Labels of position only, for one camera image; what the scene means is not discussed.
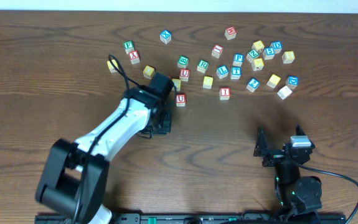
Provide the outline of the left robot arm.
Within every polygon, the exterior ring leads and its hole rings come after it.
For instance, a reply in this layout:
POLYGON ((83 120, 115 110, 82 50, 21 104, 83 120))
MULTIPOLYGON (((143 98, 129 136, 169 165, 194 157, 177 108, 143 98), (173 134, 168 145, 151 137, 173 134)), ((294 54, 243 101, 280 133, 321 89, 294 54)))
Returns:
POLYGON ((126 90, 117 109, 88 134, 50 148, 35 200, 72 223, 109 223, 112 212, 103 205, 110 162, 136 134, 153 136, 170 131, 167 99, 173 81, 160 73, 149 85, 126 90))

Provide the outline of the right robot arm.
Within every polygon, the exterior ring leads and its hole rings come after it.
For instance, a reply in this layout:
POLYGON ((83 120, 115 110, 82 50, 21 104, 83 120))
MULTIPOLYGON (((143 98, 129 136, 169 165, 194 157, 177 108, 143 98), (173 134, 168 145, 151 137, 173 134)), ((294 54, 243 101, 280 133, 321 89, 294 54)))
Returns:
POLYGON ((310 160, 314 148, 314 143, 300 126, 296 127, 296 134, 281 149, 270 149, 263 129, 258 130, 253 155, 263 159, 263 167, 275 168, 275 194, 282 205, 276 216, 282 221, 314 213, 322 207, 321 180, 314 176, 302 177, 299 171, 300 165, 310 160))

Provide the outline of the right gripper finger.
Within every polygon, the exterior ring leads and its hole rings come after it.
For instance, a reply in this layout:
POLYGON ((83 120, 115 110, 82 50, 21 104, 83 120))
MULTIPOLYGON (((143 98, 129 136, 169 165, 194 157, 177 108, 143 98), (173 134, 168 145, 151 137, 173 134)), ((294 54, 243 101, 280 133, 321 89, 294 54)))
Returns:
MULTIPOLYGON (((305 133, 304 133, 304 131, 303 131, 303 129, 301 128, 301 126, 300 125, 297 125, 297 127, 296 127, 296 136, 307 136, 305 133)), ((311 147, 310 148, 315 148, 315 144, 311 141, 311 147)))
POLYGON ((268 144, 266 142, 265 134, 262 128, 258 129, 257 142, 253 152, 254 157, 263 157, 268 152, 268 144))

